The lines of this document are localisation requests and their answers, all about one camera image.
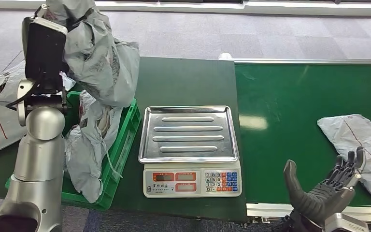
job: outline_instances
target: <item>cable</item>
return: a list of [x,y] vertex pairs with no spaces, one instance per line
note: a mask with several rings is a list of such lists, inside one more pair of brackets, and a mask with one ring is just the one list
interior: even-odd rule
[[35,81],[35,83],[33,83],[32,88],[30,88],[30,90],[25,95],[23,95],[22,97],[20,97],[19,99],[16,99],[15,101],[13,101],[11,103],[8,103],[6,105],[6,107],[8,109],[11,109],[11,110],[15,110],[16,111],[17,109],[15,107],[13,107],[13,105],[16,105],[16,104],[24,101],[27,97],[30,97],[32,95],[32,92],[36,89],[36,87],[41,82],[42,74],[43,74],[43,70],[42,69],[39,69],[38,79]]

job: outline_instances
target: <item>gray carpet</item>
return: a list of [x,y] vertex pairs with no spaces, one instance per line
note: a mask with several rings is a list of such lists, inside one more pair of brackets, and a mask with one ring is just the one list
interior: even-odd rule
[[[32,13],[0,11],[0,71],[23,59],[21,22]],[[110,17],[114,36],[138,41],[142,56],[217,59],[222,52],[229,52],[234,58],[371,59],[371,19],[368,18],[145,12],[106,14]],[[86,209],[64,208],[66,232],[269,231],[269,227],[266,228],[251,225],[242,229],[228,222],[126,211],[89,213]]]

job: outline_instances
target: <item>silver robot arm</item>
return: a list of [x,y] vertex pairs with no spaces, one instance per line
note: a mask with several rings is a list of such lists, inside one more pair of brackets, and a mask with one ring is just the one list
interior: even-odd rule
[[67,105],[59,71],[68,31],[39,17],[41,12],[40,8],[24,20],[26,79],[19,83],[18,100],[7,105],[18,111],[27,134],[20,141],[8,193],[0,206],[0,232],[62,231],[62,131]]

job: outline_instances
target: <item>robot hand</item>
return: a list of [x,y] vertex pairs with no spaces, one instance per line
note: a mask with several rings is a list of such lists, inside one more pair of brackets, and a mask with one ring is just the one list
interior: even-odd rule
[[297,167],[288,160],[284,168],[285,184],[294,211],[322,226],[325,219],[344,210],[355,196],[354,186],[361,178],[365,165],[363,147],[349,151],[348,160],[337,156],[336,164],[327,178],[310,192],[304,192],[298,181]]

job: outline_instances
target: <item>stainless steel scale tray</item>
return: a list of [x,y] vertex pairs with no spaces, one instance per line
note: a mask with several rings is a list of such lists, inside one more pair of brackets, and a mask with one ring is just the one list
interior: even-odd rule
[[228,106],[146,109],[140,163],[236,162],[238,158]]

